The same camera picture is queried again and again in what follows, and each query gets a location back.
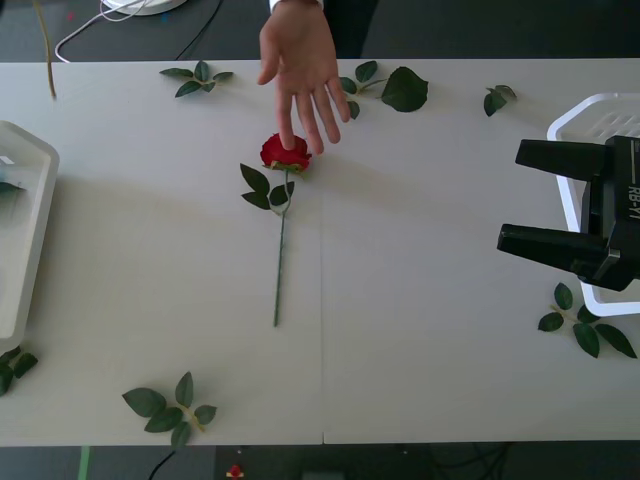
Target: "red object on floor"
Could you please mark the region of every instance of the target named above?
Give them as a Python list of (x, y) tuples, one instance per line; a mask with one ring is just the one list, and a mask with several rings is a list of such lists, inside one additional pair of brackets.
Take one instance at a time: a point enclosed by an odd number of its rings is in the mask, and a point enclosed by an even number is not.
[(240, 468), (239, 465), (234, 465), (227, 472), (227, 477), (232, 478), (233, 480), (237, 480), (238, 478), (244, 478), (244, 472), (242, 471), (242, 468)]

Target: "finger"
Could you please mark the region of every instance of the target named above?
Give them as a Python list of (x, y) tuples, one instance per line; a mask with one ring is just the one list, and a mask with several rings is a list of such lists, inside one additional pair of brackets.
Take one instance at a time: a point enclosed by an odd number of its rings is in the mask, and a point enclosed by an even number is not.
[(333, 117), (333, 110), (331, 110), (331, 103), (329, 102), (329, 95), (324, 85), (316, 88), (313, 92), (313, 100), (316, 104), (316, 110), (320, 114), (322, 123), (324, 123), (324, 129), (327, 132), (327, 137), (331, 143), (338, 143), (340, 141), (340, 130), (336, 124), (336, 119)]
[(272, 36), (264, 28), (260, 32), (260, 58), (262, 60), (262, 71), (258, 76), (258, 85), (269, 83), (278, 73), (280, 65), (280, 52), (278, 45)]
[(347, 123), (351, 118), (351, 113), (349, 112), (349, 105), (347, 105), (347, 96), (344, 94), (344, 90), (342, 90), (340, 79), (338, 77), (332, 78), (327, 82), (327, 86), (329, 87), (331, 98), (333, 98), (333, 103), (335, 103), (336, 107), (338, 108), (340, 118), (344, 123)]
[(278, 129), (280, 130), (280, 142), (285, 150), (293, 150), (296, 146), (296, 140), (293, 136), (293, 126), (291, 125), (291, 94), (283, 91), (281, 88), (276, 89), (276, 118), (278, 120)]
[(304, 127), (304, 131), (307, 132), (311, 148), (316, 155), (320, 155), (324, 151), (324, 145), (322, 144), (322, 138), (320, 138), (316, 118), (313, 115), (311, 96), (308, 93), (298, 93), (296, 95), (296, 105), (300, 122)]

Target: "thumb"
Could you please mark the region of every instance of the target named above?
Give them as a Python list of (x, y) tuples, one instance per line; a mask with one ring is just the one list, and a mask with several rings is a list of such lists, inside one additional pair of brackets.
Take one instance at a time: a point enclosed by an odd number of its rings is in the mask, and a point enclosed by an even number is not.
[(278, 73), (280, 52), (276, 42), (264, 30), (260, 32), (260, 58), (262, 59), (262, 71), (258, 76), (258, 85), (265, 85), (273, 80)]

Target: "green leaf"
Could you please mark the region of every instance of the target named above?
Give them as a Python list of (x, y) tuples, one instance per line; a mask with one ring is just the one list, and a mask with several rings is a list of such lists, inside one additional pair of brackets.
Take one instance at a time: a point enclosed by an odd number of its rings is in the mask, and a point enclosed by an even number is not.
[(269, 199), (266, 195), (262, 195), (257, 192), (249, 192), (242, 194), (242, 198), (251, 205), (255, 205), (262, 210), (271, 210), (271, 205), (269, 204)]
[(189, 95), (190, 93), (197, 92), (202, 88), (195, 80), (190, 80), (184, 85), (182, 85), (178, 91), (176, 92), (176, 98), (184, 97), (185, 95)]
[(356, 92), (358, 91), (356, 82), (354, 82), (348, 77), (340, 77), (340, 83), (342, 84), (342, 89), (347, 93), (355, 95)]
[(398, 112), (415, 112), (427, 101), (429, 82), (413, 70), (400, 67), (389, 77), (382, 92), (382, 101)]
[(358, 115), (360, 115), (360, 105), (358, 105), (357, 102), (354, 102), (352, 100), (349, 100), (347, 102), (347, 105), (349, 105), (349, 113), (351, 115), (351, 118), (353, 120), (358, 118)]
[(600, 342), (593, 327), (586, 323), (576, 323), (573, 326), (573, 333), (576, 336), (578, 345), (593, 358), (598, 358)]
[(484, 97), (484, 113), (487, 114), (488, 117), (496, 113), (502, 107), (507, 104), (507, 101), (504, 99), (502, 95), (496, 92), (492, 88), (487, 88), (490, 93)]
[(558, 312), (548, 313), (540, 319), (538, 330), (543, 332), (555, 332), (564, 324), (564, 318)]
[(162, 75), (167, 75), (168, 77), (193, 78), (193, 72), (191, 70), (187, 70), (186, 68), (167, 68), (160, 73)]
[(495, 105), (493, 104), (493, 98), (491, 96), (490, 93), (487, 93), (487, 96), (484, 97), (484, 113), (487, 114), (487, 117), (492, 116), (494, 113), (496, 113), (498, 110), (496, 109)]
[(371, 60), (370, 62), (365, 62), (362, 65), (359, 65), (356, 68), (356, 79), (360, 83), (368, 82), (371, 80), (371, 77), (375, 75), (378, 71), (378, 62), (375, 60)]
[(198, 419), (198, 423), (200, 425), (209, 425), (213, 420), (213, 417), (216, 416), (216, 411), (218, 409), (216, 407), (212, 407), (211, 405), (201, 405), (196, 408), (196, 411), (193, 414)]
[(14, 185), (12, 183), (0, 182), (0, 195), (3, 193), (16, 192), (22, 190), (21, 187)]
[(623, 353), (630, 358), (638, 358), (624, 333), (613, 325), (601, 323), (600, 325), (596, 325), (596, 331), (620, 353)]
[(13, 366), (13, 374), (16, 378), (22, 378), (25, 373), (31, 370), (38, 363), (38, 359), (30, 353), (22, 355)]
[(171, 434), (171, 448), (177, 450), (184, 447), (191, 436), (191, 425), (187, 422), (180, 422)]
[(246, 180), (247, 184), (253, 188), (254, 192), (265, 197), (269, 194), (271, 185), (269, 185), (269, 180), (267, 180), (267, 177), (262, 173), (255, 168), (245, 165), (244, 163), (240, 164), (240, 172), (242, 172), (242, 177)]
[(504, 97), (505, 100), (517, 100), (516, 92), (509, 85), (496, 85), (495, 91)]
[(225, 80), (228, 80), (231, 77), (233, 77), (233, 72), (220, 72), (220, 73), (216, 73), (213, 76), (213, 81), (214, 82), (224, 82)]
[(580, 307), (580, 310), (578, 310), (578, 320), (580, 320), (582, 323), (593, 323), (600, 320), (600, 317), (595, 316), (593, 313), (587, 310), (586, 305), (583, 305)]
[(145, 432), (162, 433), (173, 430), (182, 421), (182, 410), (178, 407), (169, 407), (159, 413), (156, 413), (147, 426), (144, 427)]
[(209, 79), (209, 65), (206, 62), (200, 60), (196, 65), (196, 69), (193, 71), (196, 80), (206, 82)]
[[(289, 197), (293, 195), (293, 190), (295, 189), (296, 184), (294, 182), (287, 183), (287, 190), (289, 191)], [(269, 200), (271, 200), (271, 205), (274, 207), (279, 207), (280, 205), (284, 205), (287, 203), (287, 193), (284, 191), (284, 185), (280, 185), (273, 190), (271, 190), (271, 195), (269, 195)]]
[(569, 310), (573, 306), (573, 294), (569, 287), (564, 283), (556, 285), (556, 289), (553, 291), (553, 298), (562, 310)]
[(2, 354), (2, 356), (0, 357), (0, 363), (9, 363), (21, 353), (22, 349), (20, 348), (20, 346), (17, 346), (13, 350), (9, 350), (8, 352)]
[(176, 402), (189, 408), (193, 403), (193, 376), (187, 372), (176, 385)]
[(7, 364), (0, 364), (0, 397), (7, 393), (13, 380), (13, 370)]
[(162, 412), (167, 406), (167, 401), (164, 397), (150, 388), (130, 390), (122, 395), (122, 398), (134, 412), (144, 418), (153, 417)]

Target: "green tape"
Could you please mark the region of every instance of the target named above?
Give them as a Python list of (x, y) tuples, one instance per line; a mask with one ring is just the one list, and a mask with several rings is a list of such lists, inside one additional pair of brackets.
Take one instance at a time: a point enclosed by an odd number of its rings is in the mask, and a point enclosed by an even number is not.
[(78, 480), (87, 480), (89, 475), (89, 459), (91, 458), (91, 447), (82, 447), (80, 450), (80, 468), (78, 469)]

